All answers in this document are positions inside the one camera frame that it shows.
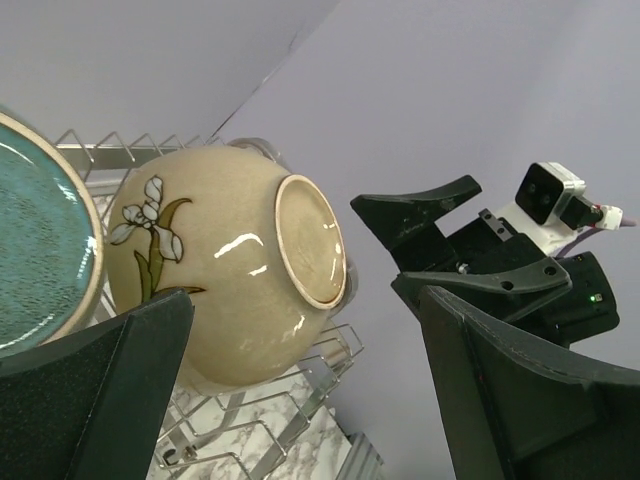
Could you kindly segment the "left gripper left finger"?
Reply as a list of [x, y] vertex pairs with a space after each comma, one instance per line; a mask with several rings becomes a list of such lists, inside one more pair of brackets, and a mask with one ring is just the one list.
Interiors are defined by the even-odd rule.
[[176, 288], [2, 358], [2, 478], [145, 478], [193, 317]]

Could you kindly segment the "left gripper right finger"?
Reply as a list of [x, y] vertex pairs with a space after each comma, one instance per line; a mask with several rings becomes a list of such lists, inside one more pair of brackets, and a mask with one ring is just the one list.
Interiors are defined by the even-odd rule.
[[419, 321], [459, 479], [636, 479], [639, 373], [557, 346], [438, 287]]

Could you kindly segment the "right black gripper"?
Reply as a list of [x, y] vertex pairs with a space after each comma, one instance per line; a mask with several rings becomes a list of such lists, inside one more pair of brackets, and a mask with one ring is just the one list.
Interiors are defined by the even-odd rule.
[[446, 272], [402, 272], [392, 289], [412, 312], [420, 291], [439, 287], [479, 310], [567, 347], [620, 323], [613, 288], [590, 251], [569, 253], [578, 232], [545, 228], [513, 209], [485, 209], [443, 234], [436, 221], [482, 188], [470, 175], [409, 194], [360, 194], [350, 206], [398, 265]]

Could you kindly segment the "large teal ceramic bowl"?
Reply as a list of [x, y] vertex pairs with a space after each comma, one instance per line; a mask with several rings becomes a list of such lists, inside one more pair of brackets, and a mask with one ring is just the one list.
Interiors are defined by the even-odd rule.
[[1, 354], [83, 329], [104, 279], [100, 217], [83, 180], [29, 124], [1, 112]]

